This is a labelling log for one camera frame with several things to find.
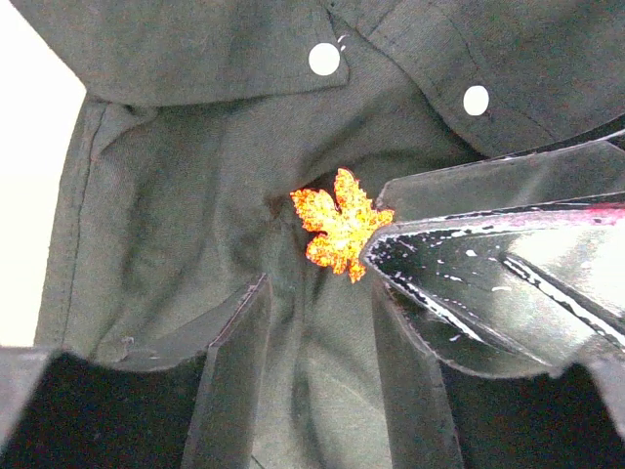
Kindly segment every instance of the black plastic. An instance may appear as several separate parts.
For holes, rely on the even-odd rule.
[[[625,467],[619,143],[386,184],[361,259],[395,469],[456,467],[456,438],[466,468]]]
[[[247,467],[270,300],[261,276],[122,362],[0,349],[0,467]]]

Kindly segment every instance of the green fabric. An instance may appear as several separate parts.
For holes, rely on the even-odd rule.
[[[331,189],[337,168],[348,167],[373,198],[392,178],[551,143],[625,112],[613,98],[625,90],[623,50],[603,47],[611,43],[601,15],[584,17],[591,46],[582,55],[549,36],[570,59],[567,75],[550,71],[550,88],[528,101],[534,82],[518,73],[520,61],[533,76],[551,63],[511,44],[545,46],[536,39],[544,28],[525,34],[497,2],[469,11],[462,2],[332,2],[330,13],[304,0],[14,3],[88,90],[62,174],[35,342],[119,360],[125,337],[159,337],[269,273],[254,449],[266,469],[391,467],[370,275],[351,285],[306,260],[311,236],[291,191]],[[574,4],[513,3],[527,6],[525,24],[550,14],[559,31],[582,34],[570,23]],[[578,3],[580,12],[603,5]],[[518,25],[515,37],[493,42],[498,21]],[[607,29],[619,21],[608,17]],[[460,38],[469,29],[468,46]],[[333,75],[308,66],[319,42],[345,46]],[[606,72],[588,68],[615,56]],[[506,58],[514,73],[502,71]],[[583,100],[566,94],[571,73],[596,80]],[[487,115],[462,109],[474,84],[492,91]],[[554,89],[568,113],[553,113]]]

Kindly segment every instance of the dark green shirt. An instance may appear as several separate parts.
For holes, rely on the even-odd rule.
[[[268,469],[391,467],[370,276],[305,258],[290,192],[347,167],[374,197],[625,113],[620,0],[12,1],[87,88],[35,342],[119,360],[268,272]]]

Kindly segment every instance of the fabric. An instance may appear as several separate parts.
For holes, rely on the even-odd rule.
[[[306,260],[290,192],[331,190],[347,167],[373,198],[625,113],[616,0],[13,1],[88,91],[35,342],[116,361],[126,337],[159,337],[269,273],[267,469],[391,467],[370,276]],[[308,64],[322,42],[341,50],[328,76]],[[473,85],[490,94],[481,116],[463,108]]]

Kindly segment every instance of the orange maple leaf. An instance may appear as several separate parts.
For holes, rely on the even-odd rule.
[[[372,200],[347,169],[339,169],[334,193],[338,209],[323,190],[301,189],[291,192],[291,198],[304,228],[323,232],[309,243],[306,257],[321,267],[332,267],[334,274],[342,274],[349,263],[350,280],[354,283],[365,273],[358,260],[360,250],[373,232],[393,221],[395,212],[375,210]]]

